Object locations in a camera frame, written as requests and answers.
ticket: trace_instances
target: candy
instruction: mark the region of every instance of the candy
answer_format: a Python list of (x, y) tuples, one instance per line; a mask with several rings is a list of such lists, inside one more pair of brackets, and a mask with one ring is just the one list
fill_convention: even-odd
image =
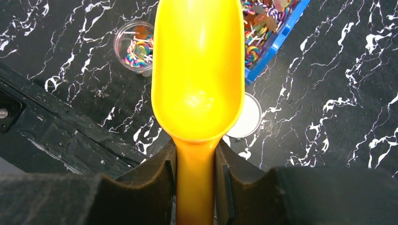
[(267, 16), (267, 14), (260, 14), (258, 16), (256, 16), (256, 18), (254, 19), (254, 23), (255, 24), (261, 24), (265, 21), (265, 17)]
[(245, 23), (246, 29), (248, 29), (250, 27), (250, 25), (254, 25), (254, 19), (255, 19), (255, 16), (252, 14), (248, 14), (247, 16), (245, 16), (243, 18), (243, 20), (247, 22), (247, 23)]
[(245, 44), (248, 44), (249, 42), (251, 42), (253, 40), (252, 36), (245, 36)]
[(260, 6), (260, 5), (254, 5), (254, 6), (252, 6), (252, 10), (255, 12), (255, 13), (258, 13), (258, 14), (262, 14), (262, 13), (265, 13), (264, 12), (264, 8), (262, 7), (262, 6)]
[(260, 49), (283, 27), (298, 0), (241, 0), (245, 27), (245, 66), (260, 58)]
[(253, 27), (253, 29), (254, 29), (255, 31), (260, 31), (261, 29), (264, 28), (264, 26), (265, 26), (265, 19), (264, 19), (264, 21), (263, 21), (262, 23), (255, 25), (255, 26)]
[(145, 62), (152, 62), (153, 59), (152, 59), (152, 57), (145, 55), (145, 56), (144, 56), (144, 61), (145, 61)]
[(273, 1), (273, 0), (263, 0), (262, 3), (263, 3), (264, 5), (266, 5), (266, 6), (268, 6), (268, 8), (269, 8), (269, 7), (271, 7), (271, 5), (272, 5), (272, 1)]
[(126, 56), (126, 58), (127, 58), (127, 60), (128, 60), (129, 62), (132, 62), (133, 60), (136, 59), (132, 53), (128, 53), (127, 56)]
[(149, 35), (148, 30), (144, 26), (138, 26), (136, 28), (136, 38), (146, 39)]
[(144, 67), (147, 65), (143, 59), (136, 59), (132, 64), (134, 67)]
[(276, 22), (279, 22), (279, 11), (276, 8), (269, 8), (267, 15), (271, 16)]
[(254, 61), (258, 60), (259, 57), (260, 57), (260, 50), (259, 50), (258, 47), (256, 47), (256, 46), (249, 46), (249, 47), (246, 49), (246, 56), (245, 56), (245, 58), (246, 58), (247, 61), (254, 62)]
[(268, 27), (267, 26), (264, 26), (261, 30), (259, 30), (258, 32), (257, 32), (257, 34), (258, 35), (263, 35), (263, 34), (265, 34), (265, 32), (267, 32), (268, 31)]
[(286, 7), (289, 5), (289, 3), (288, 3), (287, 0), (280, 0), (280, 2), (281, 2), (281, 6), (282, 6), (283, 8), (286, 8)]
[(265, 18), (265, 24), (267, 25), (268, 30), (272, 30), (273, 32), (276, 32), (278, 29), (278, 24), (272, 17), (267, 16)]
[(137, 42), (137, 46), (138, 45), (143, 46), (145, 48), (146, 54), (151, 53), (151, 49), (149, 48), (149, 44), (148, 43), (143, 42), (143, 41), (138, 41)]
[(134, 48), (134, 55), (137, 56), (137, 58), (139, 59), (143, 59), (145, 58), (145, 55), (147, 55), (147, 51), (145, 50), (145, 47), (143, 47), (142, 45), (137, 45)]
[(278, 10), (278, 12), (282, 12), (283, 7), (281, 4), (281, 0), (274, 0), (274, 6)]

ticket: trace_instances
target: white paper cup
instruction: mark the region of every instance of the white paper cup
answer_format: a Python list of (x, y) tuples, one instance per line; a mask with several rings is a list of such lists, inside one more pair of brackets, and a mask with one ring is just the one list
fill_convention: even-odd
[(228, 131), (230, 137), (241, 138), (253, 134), (260, 126), (261, 106), (249, 93), (245, 93), (242, 113), (236, 124)]

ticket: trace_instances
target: black marble surface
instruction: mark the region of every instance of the black marble surface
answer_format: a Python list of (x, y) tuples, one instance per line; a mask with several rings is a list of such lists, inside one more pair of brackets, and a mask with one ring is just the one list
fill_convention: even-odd
[[(151, 78), (113, 52), (117, 28), (154, 22), (157, 1), (2, 0), (0, 62), (147, 156), (169, 139)], [(260, 128), (224, 137), (263, 170), (363, 166), (398, 176), (398, 2), (312, 0), (254, 84)]]

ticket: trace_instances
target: clear plastic cup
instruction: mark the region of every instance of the clear plastic cup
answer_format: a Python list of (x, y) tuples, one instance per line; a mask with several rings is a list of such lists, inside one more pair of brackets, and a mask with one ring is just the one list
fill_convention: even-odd
[(113, 48), (116, 57), (124, 67), (134, 71), (137, 74), (142, 74), (142, 76), (149, 77), (152, 75), (152, 62), (143, 67), (133, 67), (125, 62), (127, 49), (129, 48), (131, 42), (134, 41), (134, 32), (139, 26), (145, 27), (148, 30), (149, 35), (153, 35), (154, 26), (152, 24), (139, 20), (128, 22), (117, 31), (113, 41)]

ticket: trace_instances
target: yellow scoop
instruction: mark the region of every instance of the yellow scoop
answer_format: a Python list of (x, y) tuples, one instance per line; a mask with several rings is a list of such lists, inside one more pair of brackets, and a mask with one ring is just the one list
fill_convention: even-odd
[(244, 99), (239, 0), (160, 0), (153, 48), (152, 107), (177, 146), (178, 224), (214, 218), (214, 150)]

